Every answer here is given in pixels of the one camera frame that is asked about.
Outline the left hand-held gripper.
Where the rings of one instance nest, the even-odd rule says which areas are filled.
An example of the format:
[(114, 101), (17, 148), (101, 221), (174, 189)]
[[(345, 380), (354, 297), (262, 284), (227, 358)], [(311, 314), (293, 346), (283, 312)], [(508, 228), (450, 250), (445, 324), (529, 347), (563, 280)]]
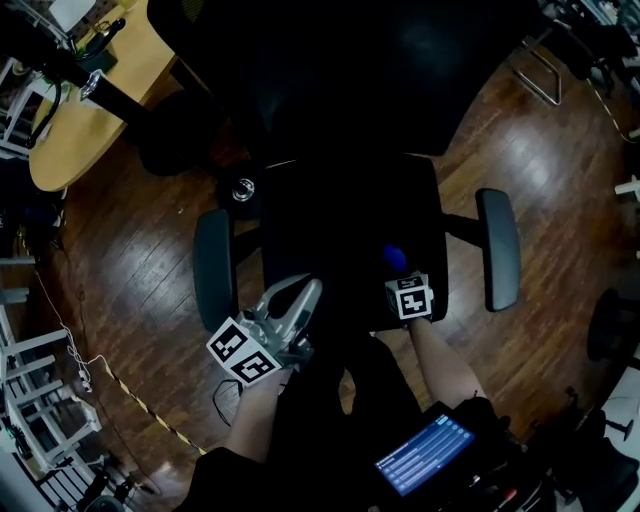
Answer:
[[(310, 275), (287, 277), (270, 286), (259, 305), (227, 318), (207, 343), (218, 364), (244, 386), (282, 369), (300, 370), (313, 354), (306, 327), (322, 294)], [(276, 318), (272, 315), (283, 315)]]

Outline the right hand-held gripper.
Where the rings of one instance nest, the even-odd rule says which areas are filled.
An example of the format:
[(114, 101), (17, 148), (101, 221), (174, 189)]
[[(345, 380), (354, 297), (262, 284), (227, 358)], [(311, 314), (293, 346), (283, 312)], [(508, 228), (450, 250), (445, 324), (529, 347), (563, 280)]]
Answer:
[(408, 277), (387, 281), (385, 290), (388, 305), (400, 320), (431, 315), (434, 292), (426, 274), (414, 272)]

